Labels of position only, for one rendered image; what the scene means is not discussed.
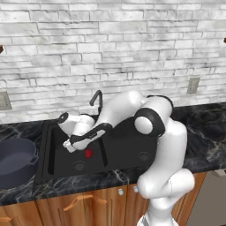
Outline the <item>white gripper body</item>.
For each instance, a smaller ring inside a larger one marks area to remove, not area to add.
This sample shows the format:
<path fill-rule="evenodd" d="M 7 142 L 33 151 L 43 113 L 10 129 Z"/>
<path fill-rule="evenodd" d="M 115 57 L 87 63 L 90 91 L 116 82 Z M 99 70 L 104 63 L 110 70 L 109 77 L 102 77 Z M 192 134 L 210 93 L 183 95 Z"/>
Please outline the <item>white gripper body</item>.
<path fill-rule="evenodd" d="M 72 146 L 69 139 L 63 143 L 63 147 L 65 147 L 70 153 L 73 153 L 76 151 L 76 148 Z"/>

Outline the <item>black sink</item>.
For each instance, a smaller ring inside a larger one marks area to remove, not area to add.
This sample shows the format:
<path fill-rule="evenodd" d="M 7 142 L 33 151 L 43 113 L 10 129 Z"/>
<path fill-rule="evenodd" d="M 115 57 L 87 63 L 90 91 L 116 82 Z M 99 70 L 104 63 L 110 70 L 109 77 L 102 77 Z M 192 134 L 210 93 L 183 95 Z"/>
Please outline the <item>black sink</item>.
<path fill-rule="evenodd" d="M 63 147 L 67 139 L 56 120 L 43 123 L 37 183 L 110 170 L 148 168 L 156 156 L 157 138 L 139 133 L 131 117 L 88 145 L 86 149 L 93 150 L 90 159 L 85 157 L 86 149 L 70 153 Z"/>

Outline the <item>dark grey pot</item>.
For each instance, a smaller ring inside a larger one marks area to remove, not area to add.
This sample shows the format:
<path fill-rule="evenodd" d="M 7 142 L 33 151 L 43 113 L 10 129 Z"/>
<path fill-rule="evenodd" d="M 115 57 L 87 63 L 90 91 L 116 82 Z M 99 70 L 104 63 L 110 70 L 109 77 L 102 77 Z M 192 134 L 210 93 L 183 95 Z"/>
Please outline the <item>dark grey pot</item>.
<path fill-rule="evenodd" d="M 0 142 L 0 189 L 27 182 L 37 171 L 39 156 L 29 139 L 13 138 Z"/>

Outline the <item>black tap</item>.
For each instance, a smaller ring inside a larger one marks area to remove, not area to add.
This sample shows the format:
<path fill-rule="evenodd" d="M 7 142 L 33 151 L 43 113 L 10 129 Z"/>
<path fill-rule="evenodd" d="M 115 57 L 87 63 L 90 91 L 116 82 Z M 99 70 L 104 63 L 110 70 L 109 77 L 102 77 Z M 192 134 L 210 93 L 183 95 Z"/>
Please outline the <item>black tap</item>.
<path fill-rule="evenodd" d="M 98 106 L 98 114 L 100 115 L 101 111 L 102 111 L 102 105 L 103 105 L 103 99 L 102 99 L 102 91 L 101 90 L 97 90 L 94 94 L 94 96 L 91 98 L 89 104 L 91 106 L 94 106 L 94 102 L 96 99 L 99 99 L 99 106 Z"/>

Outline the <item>wooden cupboard door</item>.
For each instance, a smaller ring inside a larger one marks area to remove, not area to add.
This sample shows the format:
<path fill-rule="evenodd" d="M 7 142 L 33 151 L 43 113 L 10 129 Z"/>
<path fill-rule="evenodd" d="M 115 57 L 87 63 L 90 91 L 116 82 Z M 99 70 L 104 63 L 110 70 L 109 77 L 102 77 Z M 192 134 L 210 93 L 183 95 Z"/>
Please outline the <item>wooden cupboard door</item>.
<path fill-rule="evenodd" d="M 118 194 L 120 188 L 124 190 L 123 196 Z M 80 200 L 72 209 L 64 211 L 75 197 L 86 194 L 93 194 L 108 203 Z M 124 226 L 126 195 L 127 186 L 124 185 L 37 200 L 36 204 L 44 226 Z"/>
<path fill-rule="evenodd" d="M 135 185 L 127 186 L 124 226 L 137 226 L 138 220 L 148 208 L 149 200 L 142 198 L 139 192 L 133 191 Z"/>
<path fill-rule="evenodd" d="M 0 217 L 11 218 L 10 222 L 0 222 L 0 226 L 43 226 L 33 201 L 2 206 Z"/>

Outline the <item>grey dishwasher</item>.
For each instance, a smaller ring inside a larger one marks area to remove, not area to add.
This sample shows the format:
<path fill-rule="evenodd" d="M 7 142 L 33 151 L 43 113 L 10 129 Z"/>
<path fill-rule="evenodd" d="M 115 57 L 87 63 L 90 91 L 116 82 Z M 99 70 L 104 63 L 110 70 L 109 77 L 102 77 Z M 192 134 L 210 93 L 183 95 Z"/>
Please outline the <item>grey dishwasher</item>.
<path fill-rule="evenodd" d="M 226 169 L 206 174 L 186 226 L 226 226 Z"/>

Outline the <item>grey wall outlet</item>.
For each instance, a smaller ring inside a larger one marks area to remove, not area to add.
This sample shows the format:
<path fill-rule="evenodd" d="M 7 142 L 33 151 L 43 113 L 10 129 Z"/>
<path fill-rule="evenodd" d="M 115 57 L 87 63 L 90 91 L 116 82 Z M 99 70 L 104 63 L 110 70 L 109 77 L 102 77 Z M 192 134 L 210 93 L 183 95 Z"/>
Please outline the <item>grey wall outlet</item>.
<path fill-rule="evenodd" d="M 11 109 L 11 101 L 6 91 L 0 92 L 0 110 Z"/>
<path fill-rule="evenodd" d="M 188 94 L 195 94 L 197 92 L 198 86 L 200 83 L 200 78 L 190 78 L 189 84 L 187 87 Z"/>

